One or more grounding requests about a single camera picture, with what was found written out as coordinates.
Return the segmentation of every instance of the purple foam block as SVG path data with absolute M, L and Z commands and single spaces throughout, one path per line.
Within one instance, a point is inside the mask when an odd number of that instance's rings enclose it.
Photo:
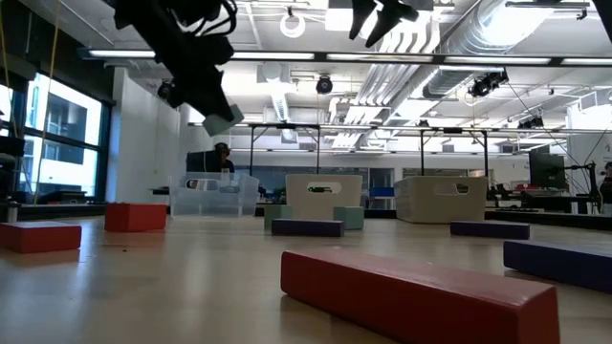
M 344 222 L 276 219 L 272 221 L 272 235 L 341 237 Z
M 450 223 L 450 234 L 528 240 L 530 230 L 528 224 L 453 221 Z
M 504 242 L 504 266 L 592 290 L 612 293 L 612 255 L 570 245 Z

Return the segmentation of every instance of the bin handle cutout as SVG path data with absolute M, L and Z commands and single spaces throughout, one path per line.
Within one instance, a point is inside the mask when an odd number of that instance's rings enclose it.
M 311 193 L 338 195 L 342 191 L 342 185 L 336 182 L 310 182 L 306 189 Z
M 433 193 L 440 196 L 464 196 L 470 193 L 470 187 L 464 183 L 437 183 Z

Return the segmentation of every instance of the cable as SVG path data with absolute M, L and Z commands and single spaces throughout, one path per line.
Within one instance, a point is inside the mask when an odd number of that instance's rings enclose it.
M 608 123 L 608 125 L 605 126 L 605 130 L 603 130 L 603 133 L 601 133 L 600 139 L 597 140 L 597 143 L 595 143 L 595 146 L 593 146 L 593 149 L 591 149 L 591 152 L 589 153 L 588 156 L 586 156 L 586 159 L 584 160 L 584 164 L 586 164 L 587 161 L 589 161 L 589 158 L 591 158 L 591 155 L 593 155 L 593 153 L 595 152 L 595 150 L 597 149 L 597 146 L 600 145 L 601 140 L 603 139 L 603 137 L 605 136 L 605 134 L 607 134 L 608 132 L 608 128 L 610 126 L 610 123 L 612 123 L 612 120 L 610 120 L 610 122 Z
M 533 113 L 533 112 L 532 112 L 532 110 L 529 108 L 529 106 L 527 106 L 527 104 L 525 104 L 525 102 L 523 101 L 523 99 L 521 99 L 521 97 L 518 95 L 518 93 L 517 93 L 517 92 L 514 90 L 513 85 L 511 85 L 511 84 L 510 84 L 510 82 L 508 82 L 507 84 L 508 84 L 508 86 L 510 87 L 510 89 L 511 89 L 511 90 L 513 90 L 514 95 L 515 95 L 515 96 L 516 96 L 516 98 L 517 98 L 517 99 L 520 101 L 520 103 L 521 103 L 521 104 L 523 104 L 523 106 L 525 107 L 525 109 L 527 110 L 527 112 L 528 112 L 528 113 L 529 113 L 531 116 L 534 116 L 534 113 Z M 560 142 L 557 140 L 557 138 L 555 138 L 555 137 L 553 136 L 553 134 L 551 134 L 551 133 L 550 133 L 550 132 L 549 132 L 549 131 L 548 131 L 548 130 L 545 128 L 545 127 L 542 127 L 542 129 L 544 130 L 544 132 L 545 132 L 546 134 L 548 134 L 548 136 L 550 136 L 550 137 L 551 137 L 551 139 L 553 139 L 553 140 L 555 141 L 555 143 L 556 143 L 556 144 L 557 144 L 559 147 L 561 147 L 561 149 L 562 149 L 562 150 L 565 152 L 565 154 L 567 154 L 567 156 L 568 156 L 568 157 L 569 157 L 569 158 L 570 158 L 570 159 L 571 159 L 573 162 L 575 162 L 575 163 L 576 163 L 576 165 L 580 165 L 580 163 L 579 163 L 579 162 L 578 162 L 576 159 L 574 159 L 574 157 L 572 157 L 572 155 L 570 154 L 570 152 L 568 152 L 568 151 L 567 151 L 567 149 L 561 145 L 561 143 L 560 143 Z M 586 184 L 586 185 L 588 185 L 588 184 L 589 184 L 589 182 L 588 182 L 588 178 L 586 177 L 586 174 L 585 174 L 584 170 L 581 170 L 581 171 L 582 171 L 582 176 L 584 177 L 584 180 L 585 180 L 585 184 Z
M 36 191 L 34 192 L 34 205 L 38 203 L 38 193 L 40 191 L 40 167 L 42 165 L 42 157 L 45 150 L 45 139 L 47 138 L 47 126 L 49 120 L 49 95 L 51 94 L 51 83 L 54 79 L 54 68 L 55 68 L 55 51 L 57 49 L 57 36 L 59 35 L 59 10 L 61 9 L 61 1 L 55 0 L 55 33 L 54 33 L 54 45 L 51 50 L 51 68 L 49 70 L 49 89 L 47 90 L 47 103 L 45 106 L 45 120 L 42 128 L 42 141 L 40 143 L 40 158 L 38 159 L 38 170 L 36 171 Z

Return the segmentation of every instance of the red foam block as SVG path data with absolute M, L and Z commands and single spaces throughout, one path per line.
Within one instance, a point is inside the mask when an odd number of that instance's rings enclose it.
M 166 209 L 165 204 L 109 204 L 104 229 L 112 232 L 164 229 Z
M 2 247 L 19 253 L 38 253 L 80 247 L 80 226 L 57 222 L 0 224 Z
M 283 252 L 280 285 L 403 342 L 559 343 L 557 292 L 542 283 L 328 248 Z

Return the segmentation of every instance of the teal foam block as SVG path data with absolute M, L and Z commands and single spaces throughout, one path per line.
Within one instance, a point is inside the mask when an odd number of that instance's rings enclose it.
M 233 104 L 229 108 L 233 114 L 233 121 L 228 122 L 218 115 L 209 115 L 202 122 L 202 125 L 211 137 L 225 132 L 245 118 L 244 115 L 242 115 L 242 111 L 238 108 L 238 105 Z
M 264 210 L 264 227 L 272 228 L 272 221 L 276 219 L 291 220 L 294 217 L 294 209 L 290 205 L 271 204 L 266 205 Z
M 363 229 L 363 207 L 336 206 L 334 221 L 343 221 L 344 229 Z

